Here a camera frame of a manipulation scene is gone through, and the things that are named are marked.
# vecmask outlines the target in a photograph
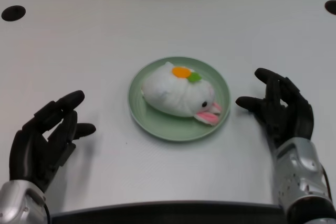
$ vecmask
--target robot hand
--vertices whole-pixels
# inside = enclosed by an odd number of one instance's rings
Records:
[[[255,75],[266,84],[265,98],[239,97],[237,105],[254,113],[265,125],[276,148],[293,137],[310,140],[314,116],[311,105],[300,90],[288,78],[267,69],[258,68]],[[281,105],[280,99],[287,106]]]
[[[310,141],[311,105],[288,78],[263,68],[255,75],[266,84],[265,98],[239,97],[236,103],[256,116],[274,143],[274,197],[290,224],[336,223],[331,194],[322,181],[324,175],[327,184],[328,179]]]
[[[44,192],[76,148],[72,140],[96,131],[92,124],[77,123],[74,109],[84,98],[82,91],[75,91],[49,102],[16,133],[9,157],[10,181],[0,191],[0,223],[43,223],[43,207],[48,215]],[[46,141],[43,133],[58,123]]]

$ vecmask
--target white plush toy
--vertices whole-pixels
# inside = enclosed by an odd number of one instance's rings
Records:
[[[141,89],[146,102],[162,112],[210,125],[219,121],[216,114],[222,108],[215,103],[214,88],[192,69],[167,62],[147,77]]]

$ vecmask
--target round plate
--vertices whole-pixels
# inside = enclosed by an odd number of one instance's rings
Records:
[[[194,69],[204,80],[211,83],[216,92],[215,101],[222,107],[219,123],[216,126],[206,125],[195,118],[165,114],[146,103],[141,94],[142,83],[147,76],[167,61],[176,66]],[[190,141],[205,137],[218,129],[229,113],[231,100],[226,81],[214,68],[192,58],[168,57],[150,63],[136,74],[130,85],[128,104],[133,118],[150,134],[170,141]]]

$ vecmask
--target bunny ear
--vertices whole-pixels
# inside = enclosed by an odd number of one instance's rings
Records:
[[[220,114],[222,112],[222,107],[217,103],[214,102],[208,112],[213,113],[213,114]]]
[[[200,112],[194,115],[194,117],[205,124],[216,125],[219,121],[219,117],[209,112]]]

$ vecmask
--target table surface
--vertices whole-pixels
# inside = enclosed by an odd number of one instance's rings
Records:
[[[0,184],[13,137],[32,114],[74,90],[80,122],[97,132],[47,191],[52,213],[157,200],[273,203],[270,152],[254,117],[235,105],[263,97],[264,67],[288,76],[312,104],[313,142],[336,198],[336,16],[328,0],[0,0],[22,5],[0,20]],[[216,133],[189,143],[158,140],[132,120],[127,91],[149,62],[206,61],[227,80],[232,110]]]

